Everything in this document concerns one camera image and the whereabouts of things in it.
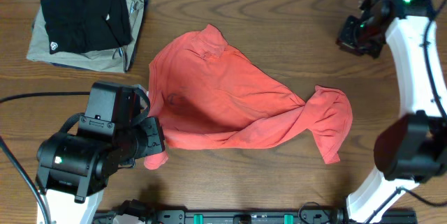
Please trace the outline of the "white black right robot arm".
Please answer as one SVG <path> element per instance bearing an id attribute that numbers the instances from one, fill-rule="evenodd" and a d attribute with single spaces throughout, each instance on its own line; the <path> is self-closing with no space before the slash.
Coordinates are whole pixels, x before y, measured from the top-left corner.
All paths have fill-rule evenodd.
<path id="1" fill-rule="evenodd" d="M 346 197 L 332 223 L 415 223 L 392 206 L 403 195 L 446 173 L 446 84 L 437 52 L 438 10 L 431 0 L 364 0 L 337 40 L 354 54 L 392 53 L 400 93 L 398 120 L 374 145 L 374 167 Z"/>

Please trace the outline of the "red printed t-shirt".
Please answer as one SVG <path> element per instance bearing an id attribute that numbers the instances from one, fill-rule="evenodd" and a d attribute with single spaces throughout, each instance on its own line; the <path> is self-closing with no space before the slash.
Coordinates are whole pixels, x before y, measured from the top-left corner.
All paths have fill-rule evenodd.
<path id="1" fill-rule="evenodd" d="M 149 64 L 150 115 L 175 149 L 269 149 L 311 131 L 325 163 L 339 161 L 353 113 L 338 89 L 303 100 L 208 25 L 165 46 Z"/>

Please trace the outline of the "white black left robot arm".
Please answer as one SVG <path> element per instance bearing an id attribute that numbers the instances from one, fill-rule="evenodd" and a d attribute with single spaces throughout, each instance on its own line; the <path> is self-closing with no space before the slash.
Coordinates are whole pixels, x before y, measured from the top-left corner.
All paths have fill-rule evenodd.
<path id="1" fill-rule="evenodd" d="M 38 149 L 38 223 L 91 223 L 109 178 L 164 149 L 156 117 L 133 126 L 71 117 Z"/>

